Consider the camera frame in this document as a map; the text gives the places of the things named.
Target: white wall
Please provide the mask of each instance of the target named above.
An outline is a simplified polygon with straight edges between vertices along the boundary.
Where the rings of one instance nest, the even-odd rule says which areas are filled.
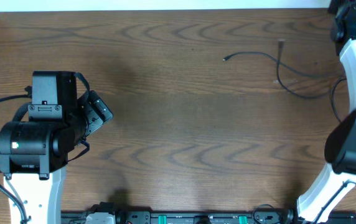
[[[328,7],[330,0],[0,0],[0,12]]]

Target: wooden table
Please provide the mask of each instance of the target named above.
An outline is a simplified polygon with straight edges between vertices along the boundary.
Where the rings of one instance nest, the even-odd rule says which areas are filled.
[[[153,210],[292,208],[324,165],[338,122],[328,91],[342,66],[325,9],[0,13],[0,97],[31,85],[34,70],[79,71],[115,117],[69,163],[63,210],[100,201]],[[80,93],[84,87],[78,85]],[[337,92],[341,117],[346,87]],[[0,103],[0,129],[27,100]],[[76,155],[82,148],[72,152]],[[356,210],[356,189],[337,209]],[[0,223],[9,223],[0,193]]]

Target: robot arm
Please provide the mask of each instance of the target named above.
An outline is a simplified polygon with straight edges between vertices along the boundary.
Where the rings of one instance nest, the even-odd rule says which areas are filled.
[[[79,99],[76,78],[87,88]],[[15,117],[21,119],[26,111],[28,122],[11,121],[0,131],[4,187],[23,204],[32,223],[59,224],[67,154],[79,143],[88,151],[86,137],[113,114],[75,72],[34,72],[32,103]],[[20,223],[19,209],[12,200],[9,205],[12,223]]]
[[[313,223],[326,222],[356,185],[356,1],[332,1],[329,12],[337,13],[331,37],[347,76],[350,114],[326,141],[322,172],[297,200],[299,220]]]

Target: black cable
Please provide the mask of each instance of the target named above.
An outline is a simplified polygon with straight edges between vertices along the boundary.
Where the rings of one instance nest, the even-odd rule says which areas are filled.
[[[90,84],[87,82],[87,80],[84,78],[83,74],[81,74],[80,72],[74,73],[74,77],[78,78],[85,86],[86,90],[85,90],[84,94],[81,97],[79,97],[79,99],[78,99],[78,102],[81,105],[84,105],[88,99],[88,96],[90,95]]]
[[[318,213],[318,215],[316,216],[316,219],[313,221],[312,224],[316,224],[317,221],[321,218],[322,214],[324,213],[324,211],[327,209],[327,207],[334,201],[334,199],[338,196],[338,194],[340,194],[340,192],[346,188],[348,186],[348,184],[355,184],[355,182],[352,182],[350,180],[343,182],[343,184],[341,185],[341,187],[336,191],[336,193],[327,201],[327,203],[325,204],[325,206],[323,206],[321,208],[321,211]]]
[[[83,151],[81,151],[76,157],[74,157],[73,159],[69,159],[67,162],[78,159],[79,157],[86,154],[90,150],[90,143],[88,143],[85,139],[80,140],[80,143],[86,146],[86,148]]]
[[[0,102],[7,101],[7,100],[13,100],[13,99],[18,99],[18,98],[30,98],[29,95],[16,95],[16,96],[7,96],[4,98],[0,98]]]
[[[27,219],[26,210],[24,209],[24,206],[23,206],[22,202],[20,202],[13,194],[11,194],[1,184],[0,184],[0,191],[2,193],[4,193],[5,195],[7,195],[15,203],[15,205],[19,209],[19,211],[21,213],[21,224],[25,224],[28,221],[30,221],[30,217],[29,217],[29,219]]]
[[[228,56],[224,57],[224,58],[222,59],[222,61],[223,61],[223,62],[226,62],[226,61],[229,60],[231,57],[236,56],[236,55],[263,55],[263,56],[265,56],[265,57],[270,58],[272,61],[274,61],[274,62],[276,62],[276,63],[278,62],[278,59],[276,59],[276,58],[274,58],[274,57],[272,57],[272,56],[270,56],[269,54],[264,53],[264,52],[237,52],[237,53],[234,53],[234,54],[231,54],[231,55],[228,55]],[[308,77],[308,78],[316,78],[316,77],[321,77],[321,76],[322,76],[322,75],[310,75],[310,74],[302,73],[302,72],[297,71],[297,70],[295,70],[294,68],[290,67],[289,65],[286,65],[286,64],[283,63],[283,62],[280,62],[280,64],[281,64],[283,67],[287,68],[288,70],[290,70],[290,71],[292,71],[292,72],[294,72],[295,74],[300,75],[300,76],[304,76],[304,77]]]
[[[330,99],[330,103],[332,105],[332,109],[334,112],[334,116],[337,118],[337,120],[341,123],[341,119],[339,118],[339,115],[337,114],[337,110],[335,109],[335,104],[334,104],[334,93],[335,93],[335,89],[337,88],[337,86],[340,84],[340,82],[347,80],[347,78],[339,78],[335,84],[333,85],[333,89],[332,89],[332,98]]]
[[[289,93],[293,94],[294,96],[302,98],[302,99],[305,99],[305,100],[314,100],[314,99],[318,99],[318,98],[321,98],[323,96],[328,95],[329,92],[326,92],[326,93],[323,93],[323,94],[320,94],[320,95],[316,95],[316,96],[304,96],[304,95],[300,95],[298,93],[295,93],[295,92],[291,91],[289,88],[287,88],[285,85],[283,85],[283,83],[282,83],[282,81],[280,80],[280,77],[279,77],[279,65],[281,64],[280,63],[280,58],[281,58],[282,52],[283,52],[283,45],[284,45],[284,42],[283,41],[279,41],[279,45],[278,45],[278,61],[276,62],[276,77],[278,78],[278,82],[282,86],[282,88],[284,88],[286,91],[288,91]]]
[[[278,48],[278,59],[270,56],[269,54],[267,53],[264,53],[264,52],[237,52],[237,53],[234,53],[234,54],[231,54],[231,55],[228,55],[226,57],[224,57],[222,59],[222,61],[227,61],[229,60],[231,57],[235,56],[235,55],[240,55],[240,54],[258,54],[258,55],[263,55],[265,57],[268,57],[270,58],[271,60],[273,60],[274,62],[276,62],[276,77],[278,79],[278,82],[279,84],[281,85],[282,88],[284,88],[286,91],[288,91],[289,93],[293,94],[294,96],[296,97],[300,97],[302,99],[306,99],[306,100],[313,100],[313,99],[318,99],[318,98],[321,98],[323,96],[326,96],[329,94],[329,92],[326,92],[326,93],[323,93],[323,94],[320,94],[320,95],[316,95],[316,96],[304,96],[304,95],[300,95],[298,93],[295,93],[293,92],[292,90],[290,90],[288,87],[286,87],[283,82],[281,81],[280,79],[280,76],[279,76],[279,66],[282,65],[284,67],[286,67],[287,69],[289,69],[290,71],[294,72],[295,74],[297,75],[301,75],[301,76],[304,76],[304,77],[309,77],[309,78],[315,78],[316,75],[309,75],[309,74],[305,74],[305,73],[302,73],[302,72],[299,72],[295,69],[293,69],[292,67],[286,65],[285,63],[282,63],[280,61],[280,58],[281,58],[281,54],[282,54],[282,51],[283,51],[283,44],[284,42],[283,41],[279,41],[279,48]]]
[[[12,121],[22,121],[24,115],[29,110],[28,107],[30,104],[30,102],[24,103],[19,109],[17,109],[14,117],[12,118]]]
[[[262,205],[259,205],[258,207],[256,207],[253,211],[253,213],[251,214],[251,217],[253,218],[254,222],[258,223],[258,224],[262,224],[260,223],[256,218],[255,218],[255,213],[258,209],[260,209],[261,207],[271,207],[273,210],[275,210],[276,214],[278,215],[279,217],[279,221],[276,222],[276,223],[272,223],[272,224],[278,224],[278,223],[281,223],[281,220],[282,220],[282,217],[281,215],[278,213],[278,211],[270,204],[262,204]]]

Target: green terminal block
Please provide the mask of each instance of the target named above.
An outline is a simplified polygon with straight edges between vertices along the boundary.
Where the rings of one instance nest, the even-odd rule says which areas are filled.
[[[239,224],[247,224],[247,217],[244,215],[239,216]]]
[[[167,224],[167,215],[159,215],[159,224]]]

